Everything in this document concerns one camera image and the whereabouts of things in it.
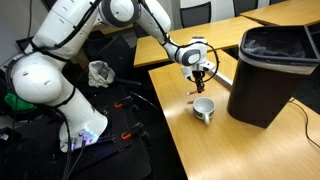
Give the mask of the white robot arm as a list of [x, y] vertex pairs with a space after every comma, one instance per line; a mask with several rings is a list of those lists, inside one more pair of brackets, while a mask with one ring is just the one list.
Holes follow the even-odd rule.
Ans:
[[193, 37], [186, 45], [171, 39], [171, 20], [157, 0], [57, 0], [7, 74], [19, 98], [47, 105], [64, 116], [66, 121], [59, 131], [62, 152], [96, 143], [108, 125], [107, 117], [67, 80], [64, 67], [78, 54], [96, 25], [124, 27], [133, 23], [158, 41], [198, 90], [203, 89], [203, 80], [196, 74], [216, 67], [207, 60], [205, 38]]

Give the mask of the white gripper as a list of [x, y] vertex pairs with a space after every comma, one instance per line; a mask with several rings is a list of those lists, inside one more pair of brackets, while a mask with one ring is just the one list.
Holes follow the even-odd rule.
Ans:
[[185, 79], [189, 81], [195, 81], [197, 92], [203, 92], [204, 82], [203, 77], [207, 72], [212, 72], [215, 68], [215, 64], [206, 61], [204, 63], [198, 63], [191, 66], [182, 66], [181, 71]]

